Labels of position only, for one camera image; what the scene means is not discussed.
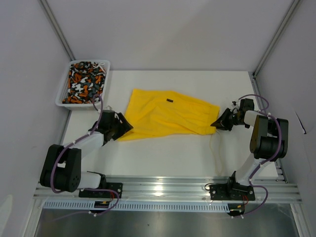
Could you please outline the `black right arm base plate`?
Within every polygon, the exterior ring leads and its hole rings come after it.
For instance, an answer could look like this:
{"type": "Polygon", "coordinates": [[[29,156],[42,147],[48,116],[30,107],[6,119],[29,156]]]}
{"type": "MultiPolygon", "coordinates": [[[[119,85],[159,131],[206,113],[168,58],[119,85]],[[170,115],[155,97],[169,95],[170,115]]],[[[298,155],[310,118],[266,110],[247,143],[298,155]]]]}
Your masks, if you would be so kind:
{"type": "Polygon", "coordinates": [[[255,200],[254,189],[251,186],[245,186],[240,184],[213,184],[209,186],[209,193],[212,200],[255,200]]]}

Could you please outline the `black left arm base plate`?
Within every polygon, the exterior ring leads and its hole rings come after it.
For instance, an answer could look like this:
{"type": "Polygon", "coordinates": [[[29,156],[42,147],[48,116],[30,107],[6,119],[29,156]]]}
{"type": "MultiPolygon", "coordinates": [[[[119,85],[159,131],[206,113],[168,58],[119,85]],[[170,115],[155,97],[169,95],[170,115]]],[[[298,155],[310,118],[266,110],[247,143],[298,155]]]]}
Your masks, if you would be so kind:
{"type": "Polygon", "coordinates": [[[100,186],[97,189],[84,189],[79,191],[80,198],[113,198],[116,199],[117,195],[121,198],[123,191],[123,183],[109,182],[104,187],[100,186]]]}

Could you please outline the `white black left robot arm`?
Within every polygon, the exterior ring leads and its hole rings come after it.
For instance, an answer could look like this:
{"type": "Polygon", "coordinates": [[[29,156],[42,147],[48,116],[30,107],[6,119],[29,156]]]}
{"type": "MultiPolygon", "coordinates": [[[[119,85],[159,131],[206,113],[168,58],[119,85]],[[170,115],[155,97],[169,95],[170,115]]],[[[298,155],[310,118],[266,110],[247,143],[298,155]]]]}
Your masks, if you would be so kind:
{"type": "Polygon", "coordinates": [[[103,197],[107,192],[105,175],[82,171],[82,159],[132,129],[122,113],[103,110],[82,137],[66,145],[53,144],[48,148],[39,183],[54,193],[90,190],[95,197],[103,197]]]}

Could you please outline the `camouflage patterned shorts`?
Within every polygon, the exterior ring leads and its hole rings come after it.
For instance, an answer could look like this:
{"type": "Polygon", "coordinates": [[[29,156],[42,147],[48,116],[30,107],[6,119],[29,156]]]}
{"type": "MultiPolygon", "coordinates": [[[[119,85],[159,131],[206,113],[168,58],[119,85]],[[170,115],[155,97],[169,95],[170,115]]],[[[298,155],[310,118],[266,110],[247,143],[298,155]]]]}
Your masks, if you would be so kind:
{"type": "Polygon", "coordinates": [[[106,81],[107,71],[104,63],[80,61],[70,65],[67,74],[66,95],[63,104],[90,104],[99,101],[106,81]]]}

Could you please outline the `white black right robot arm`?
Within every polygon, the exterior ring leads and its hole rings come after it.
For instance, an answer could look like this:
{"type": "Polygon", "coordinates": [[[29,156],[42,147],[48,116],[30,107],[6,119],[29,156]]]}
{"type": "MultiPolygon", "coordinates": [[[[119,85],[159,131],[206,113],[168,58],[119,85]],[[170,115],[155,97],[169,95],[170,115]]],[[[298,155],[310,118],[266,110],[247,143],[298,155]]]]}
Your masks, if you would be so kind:
{"type": "Polygon", "coordinates": [[[234,171],[225,184],[206,186],[211,200],[255,200],[253,182],[261,169],[279,158],[288,149],[288,120],[275,118],[255,110],[254,101],[241,97],[225,109],[212,126],[231,131],[236,125],[253,128],[250,138],[250,155],[240,169],[234,171]]]}

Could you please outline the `yellow shorts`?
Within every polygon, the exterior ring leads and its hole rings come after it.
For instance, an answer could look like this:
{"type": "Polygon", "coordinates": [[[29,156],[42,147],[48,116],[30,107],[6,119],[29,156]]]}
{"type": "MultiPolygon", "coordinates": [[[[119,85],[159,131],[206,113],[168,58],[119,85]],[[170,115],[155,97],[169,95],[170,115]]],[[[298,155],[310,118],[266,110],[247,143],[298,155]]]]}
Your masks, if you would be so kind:
{"type": "Polygon", "coordinates": [[[211,135],[219,112],[217,105],[175,91],[134,89],[124,115],[133,128],[118,140],[211,135]]]}

